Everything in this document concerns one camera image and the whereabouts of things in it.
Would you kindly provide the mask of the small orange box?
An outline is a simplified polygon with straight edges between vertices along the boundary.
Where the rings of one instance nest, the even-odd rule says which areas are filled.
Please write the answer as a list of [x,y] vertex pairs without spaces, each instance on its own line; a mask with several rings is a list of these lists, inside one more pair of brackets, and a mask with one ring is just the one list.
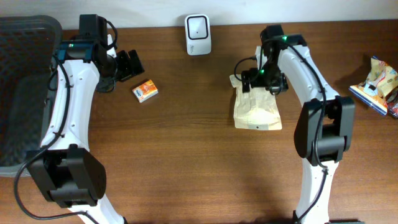
[[143,84],[133,88],[132,92],[140,103],[148,100],[149,98],[159,93],[158,88],[155,86],[152,80],[148,80]]

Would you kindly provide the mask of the beige brown snack pouch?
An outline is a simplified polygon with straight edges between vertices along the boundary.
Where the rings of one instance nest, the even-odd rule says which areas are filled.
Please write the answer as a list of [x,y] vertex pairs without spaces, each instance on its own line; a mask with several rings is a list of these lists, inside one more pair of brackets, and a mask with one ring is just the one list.
[[274,95],[264,87],[249,88],[243,92],[243,84],[234,76],[229,76],[231,86],[236,90],[233,119],[238,129],[274,131],[282,129],[282,121]]

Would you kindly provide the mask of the yellow chip bag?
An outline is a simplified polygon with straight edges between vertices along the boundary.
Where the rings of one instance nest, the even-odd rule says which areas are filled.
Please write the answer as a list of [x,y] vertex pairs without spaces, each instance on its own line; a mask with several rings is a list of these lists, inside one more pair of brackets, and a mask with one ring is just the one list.
[[385,61],[373,56],[371,58],[371,70],[365,81],[350,86],[349,91],[369,107],[386,116],[389,114],[386,101],[396,88],[397,70]]

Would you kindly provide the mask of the red black snack packet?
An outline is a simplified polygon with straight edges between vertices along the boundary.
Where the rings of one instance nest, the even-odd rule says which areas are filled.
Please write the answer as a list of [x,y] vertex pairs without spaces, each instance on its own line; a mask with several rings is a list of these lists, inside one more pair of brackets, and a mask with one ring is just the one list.
[[397,119],[397,117],[398,117],[398,114],[397,114],[397,88],[392,91],[392,93],[390,94],[386,103],[387,103],[388,113],[392,117]]

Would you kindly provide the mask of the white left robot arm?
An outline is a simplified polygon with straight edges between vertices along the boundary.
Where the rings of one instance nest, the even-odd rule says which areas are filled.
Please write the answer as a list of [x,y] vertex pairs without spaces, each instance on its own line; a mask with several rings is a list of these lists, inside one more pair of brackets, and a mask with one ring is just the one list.
[[117,50],[113,24],[82,14],[79,33],[56,49],[57,90],[49,127],[37,151],[22,166],[44,199],[85,223],[125,223],[106,196],[106,169],[91,153],[88,125],[95,92],[108,93],[117,82],[142,74],[135,50]]

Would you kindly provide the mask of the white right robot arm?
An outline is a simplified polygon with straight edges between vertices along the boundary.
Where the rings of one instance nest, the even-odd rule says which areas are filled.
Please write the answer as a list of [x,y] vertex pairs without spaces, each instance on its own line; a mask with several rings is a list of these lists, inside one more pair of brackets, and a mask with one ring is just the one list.
[[294,145],[302,159],[300,200],[292,223],[329,223],[328,204],[333,176],[351,145],[355,104],[340,96],[323,78],[300,34],[284,33],[279,24],[260,33],[253,56],[257,67],[239,77],[243,93],[263,88],[276,96],[293,88],[301,112]]

